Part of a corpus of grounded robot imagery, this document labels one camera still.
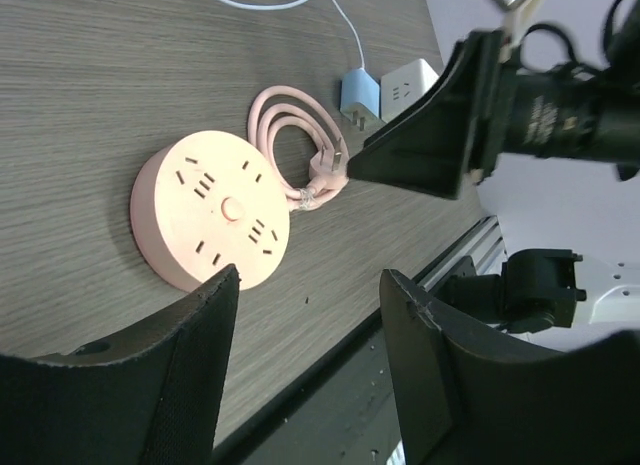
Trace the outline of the white cube adapter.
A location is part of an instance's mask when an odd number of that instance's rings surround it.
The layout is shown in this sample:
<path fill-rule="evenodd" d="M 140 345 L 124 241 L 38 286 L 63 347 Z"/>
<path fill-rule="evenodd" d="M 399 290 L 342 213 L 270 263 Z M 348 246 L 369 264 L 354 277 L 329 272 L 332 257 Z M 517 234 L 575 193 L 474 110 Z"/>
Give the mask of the white cube adapter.
<path fill-rule="evenodd" d="M 423 59 L 416 59 L 381 77 L 380 118 L 389 123 L 420 99 L 439 74 Z"/>

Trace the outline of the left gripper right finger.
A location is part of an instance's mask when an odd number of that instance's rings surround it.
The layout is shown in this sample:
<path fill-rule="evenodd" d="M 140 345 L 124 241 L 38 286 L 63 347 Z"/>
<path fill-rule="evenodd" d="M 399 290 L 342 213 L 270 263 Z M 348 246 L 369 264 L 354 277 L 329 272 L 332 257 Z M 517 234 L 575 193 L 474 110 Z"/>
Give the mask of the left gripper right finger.
<path fill-rule="evenodd" d="M 410 464 L 635 464 L 639 334 L 569 352 L 514 338 L 396 270 L 380 310 Z"/>

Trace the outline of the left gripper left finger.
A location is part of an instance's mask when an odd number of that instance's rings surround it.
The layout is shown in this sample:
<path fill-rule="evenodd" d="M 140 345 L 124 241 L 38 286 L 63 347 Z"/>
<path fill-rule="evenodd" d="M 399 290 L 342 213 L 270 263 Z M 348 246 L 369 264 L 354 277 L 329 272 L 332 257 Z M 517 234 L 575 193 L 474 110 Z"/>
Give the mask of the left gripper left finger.
<path fill-rule="evenodd" d="M 68 355 L 1 359 L 5 464 L 207 464 L 234 334 L 239 275 Z"/>

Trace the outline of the pink round socket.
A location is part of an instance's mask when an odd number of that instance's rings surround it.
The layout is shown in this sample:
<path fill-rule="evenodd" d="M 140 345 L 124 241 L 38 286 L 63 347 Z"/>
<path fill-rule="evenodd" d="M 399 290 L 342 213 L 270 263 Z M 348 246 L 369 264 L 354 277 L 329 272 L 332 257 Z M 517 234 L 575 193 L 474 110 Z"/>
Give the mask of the pink round socket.
<path fill-rule="evenodd" d="M 317 148 L 306 186 L 278 169 L 275 139 L 304 131 Z M 130 222 L 146 262 L 164 281 L 192 292 L 227 265 L 243 290 L 267 280 L 289 240 L 290 216 L 314 211 L 346 186 L 344 137 L 328 111 L 305 92 L 271 86 L 254 100 L 247 135 L 192 133 L 153 155 L 130 197 Z"/>

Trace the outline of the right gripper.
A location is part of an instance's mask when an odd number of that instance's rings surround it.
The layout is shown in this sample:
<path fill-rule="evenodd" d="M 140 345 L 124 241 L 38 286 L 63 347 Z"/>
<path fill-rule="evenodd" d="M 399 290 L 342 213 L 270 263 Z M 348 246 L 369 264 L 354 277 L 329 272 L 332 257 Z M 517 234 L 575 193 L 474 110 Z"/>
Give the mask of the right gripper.
<path fill-rule="evenodd" d="M 528 28 L 555 35 L 567 60 L 535 71 L 514 50 L 503 68 L 514 95 L 502 152 L 609 163 L 621 180 L 638 175 L 639 7 L 633 5 L 616 27 L 623 1 L 613 1 L 602 29 L 604 69 L 579 59 L 562 28 L 550 22 Z M 458 41 L 436 83 L 365 140 L 349 160 L 347 176 L 457 199 L 494 108 L 503 37 L 501 30 L 480 30 Z"/>

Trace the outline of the blue USB charger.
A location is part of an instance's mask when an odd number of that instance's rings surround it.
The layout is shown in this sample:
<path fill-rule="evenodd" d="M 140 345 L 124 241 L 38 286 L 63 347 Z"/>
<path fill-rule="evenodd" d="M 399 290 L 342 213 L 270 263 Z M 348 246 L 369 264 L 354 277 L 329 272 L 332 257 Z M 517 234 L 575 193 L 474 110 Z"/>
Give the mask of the blue USB charger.
<path fill-rule="evenodd" d="M 341 81 L 340 112 L 360 131 L 380 118 L 380 85 L 364 69 L 347 72 Z"/>

